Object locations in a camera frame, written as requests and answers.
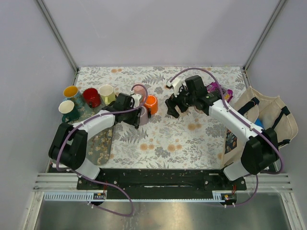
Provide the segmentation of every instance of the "metal floor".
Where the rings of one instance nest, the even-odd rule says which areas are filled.
[[[239,201],[248,198],[239,194]],[[128,213],[128,202],[104,207]],[[135,203],[135,214],[124,218],[91,209],[86,203],[44,201],[36,230],[288,230],[290,224],[278,194],[257,194],[249,204],[224,209],[202,203]]]

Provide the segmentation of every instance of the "blue object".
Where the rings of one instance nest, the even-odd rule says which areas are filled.
[[[260,126],[261,128],[264,128],[262,122],[258,118],[255,121],[255,125]]]

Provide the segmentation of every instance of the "yellow mug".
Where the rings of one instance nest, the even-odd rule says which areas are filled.
[[[115,93],[114,89],[111,85],[103,85],[98,90],[101,100],[105,103],[105,105],[109,105],[111,102],[115,101]]]

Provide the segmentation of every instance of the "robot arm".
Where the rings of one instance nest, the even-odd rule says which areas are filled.
[[[135,128],[138,128],[140,124],[140,114],[142,109],[139,108],[129,113],[115,115],[102,114],[129,110],[138,107],[141,101],[142,96],[139,94],[126,95],[120,93],[115,102],[112,102],[109,106],[104,107],[101,111],[99,111],[99,113],[95,115],[99,115],[99,117],[95,119],[89,118],[86,120],[86,122],[81,121],[74,123],[73,125],[62,123],[58,127],[50,147],[49,157],[53,160],[56,160],[59,154],[59,150],[68,133],[75,127],[78,127],[80,124],[84,124],[73,133],[69,139],[70,143],[65,145],[60,158],[60,163],[90,179],[95,179],[100,172],[100,168],[92,164],[86,158],[87,141],[102,130],[112,127],[119,122],[125,122],[127,124],[133,125]]]
[[[190,106],[195,106],[198,110],[225,125],[245,146],[241,159],[224,168],[224,174],[228,180],[233,181],[247,174],[257,174],[278,160],[278,156],[271,146],[252,130],[256,129],[262,133],[278,149],[277,135],[272,128],[264,130],[251,123],[226,103],[228,109],[232,109],[236,115],[251,124],[252,127],[245,126],[225,108],[218,92],[207,92],[200,76],[189,77],[185,83],[186,85],[178,79],[174,79],[171,83],[168,82],[167,87],[173,88],[174,94],[165,101],[168,107],[167,114],[178,118],[179,113],[175,109],[176,106],[181,112],[185,112]]]

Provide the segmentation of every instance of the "gray wall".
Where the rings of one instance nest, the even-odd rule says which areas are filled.
[[[278,0],[45,0],[79,66],[243,65]]]
[[[248,69],[252,86],[268,96],[280,95],[298,124],[298,135],[282,149],[303,219],[307,219],[307,1],[286,4]]]
[[[0,6],[0,229],[17,230],[73,71],[34,0]]]

